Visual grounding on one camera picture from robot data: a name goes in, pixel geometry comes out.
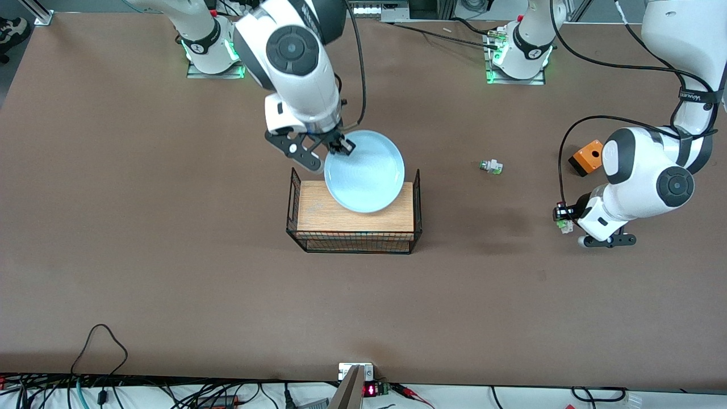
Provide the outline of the light blue round plate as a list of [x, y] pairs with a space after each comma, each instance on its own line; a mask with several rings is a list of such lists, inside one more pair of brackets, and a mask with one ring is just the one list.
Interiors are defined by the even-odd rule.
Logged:
[[350, 155], [328, 155], [324, 179], [329, 193], [357, 213], [383, 210], [403, 188], [405, 166], [397, 145], [382, 133], [356, 130], [347, 134], [356, 145]]

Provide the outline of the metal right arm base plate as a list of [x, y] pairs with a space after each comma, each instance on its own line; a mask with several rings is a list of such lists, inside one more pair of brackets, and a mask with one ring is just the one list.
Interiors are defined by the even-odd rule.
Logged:
[[226, 18], [216, 18], [218, 26], [207, 39], [180, 39], [189, 60], [188, 78], [244, 78], [246, 67], [233, 46], [234, 25]]

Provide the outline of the aluminium frame profile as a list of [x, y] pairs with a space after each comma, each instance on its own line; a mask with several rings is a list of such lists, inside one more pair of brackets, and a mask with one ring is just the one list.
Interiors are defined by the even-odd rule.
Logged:
[[55, 13], [42, 5], [40, 0], [17, 0], [35, 17], [34, 26], [49, 26]]

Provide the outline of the red clip test leads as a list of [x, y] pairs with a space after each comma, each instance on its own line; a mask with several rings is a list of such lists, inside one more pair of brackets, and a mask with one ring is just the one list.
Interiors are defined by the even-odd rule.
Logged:
[[420, 402], [421, 404], [425, 404], [430, 409], [436, 409], [436, 407], [433, 406], [430, 402], [426, 401], [426, 399], [421, 398], [421, 396], [419, 396], [417, 393], [415, 393], [415, 391], [413, 391], [412, 389], [410, 389], [408, 387], [403, 386], [402, 384], [390, 383], [389, 386], [392, 391], [394, 391], [397, 394], [400, 394], [400, 396], [402, 396], [403, 398], [407, 398], [407, 399], [413, 400], [415, 402]]

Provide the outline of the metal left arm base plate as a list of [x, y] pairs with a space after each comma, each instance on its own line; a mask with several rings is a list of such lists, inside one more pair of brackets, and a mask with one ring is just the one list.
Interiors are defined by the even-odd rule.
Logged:
[[483, 36], [485, 45], [494, 49], [484, 51], [486, 77], [489, 85], [544, 85], [545, 68], [549, 62], [553, 47], [549, 46], [545, 53], [540, 53], [535, 60], [524, 60], [524, 65], [516, 59], [517, 47], [509, 45], [507, 39], [512, 28], [506, 26], [490, 30]]

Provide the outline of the white orange green connector block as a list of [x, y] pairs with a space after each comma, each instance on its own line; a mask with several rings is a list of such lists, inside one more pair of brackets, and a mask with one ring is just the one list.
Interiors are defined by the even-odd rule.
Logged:
[[[560, 201], [556, 204], [556, 206], [567, 206], [567, 204], [564, 201]], [[563, 235], [568, 235], [568, 233], [571, 233], [574, 230], [574, 221], [564, 220], [564, 221], [554, 221], [554, 222], [557, 225], [557, 227], [560, 229], [560, 231]]]

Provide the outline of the black and white shoe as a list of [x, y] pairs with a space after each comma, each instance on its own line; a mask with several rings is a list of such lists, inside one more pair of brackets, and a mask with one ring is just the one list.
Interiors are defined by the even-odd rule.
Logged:
[[31, 31], [31, 25], [21, 16], [14, 19], [0, 16], [0, 64], [10, 62], [8, 51], [26, 41]]

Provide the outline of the orange button enclosure box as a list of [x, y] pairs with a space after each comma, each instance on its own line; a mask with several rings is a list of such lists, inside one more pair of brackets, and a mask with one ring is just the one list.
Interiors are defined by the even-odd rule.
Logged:
[[602, 167], [602, 150], [603, 143], [598, 139], [593, 140], [576, 150], [568, 159], [568, 163], [578, 176], [584, 178]]

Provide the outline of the silver lit device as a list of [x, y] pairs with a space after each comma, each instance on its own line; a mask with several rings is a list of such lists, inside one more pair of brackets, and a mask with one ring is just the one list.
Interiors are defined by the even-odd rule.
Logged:
[[399, 23], [410, 20], [408, 0], [347, 0], [356, 18]]

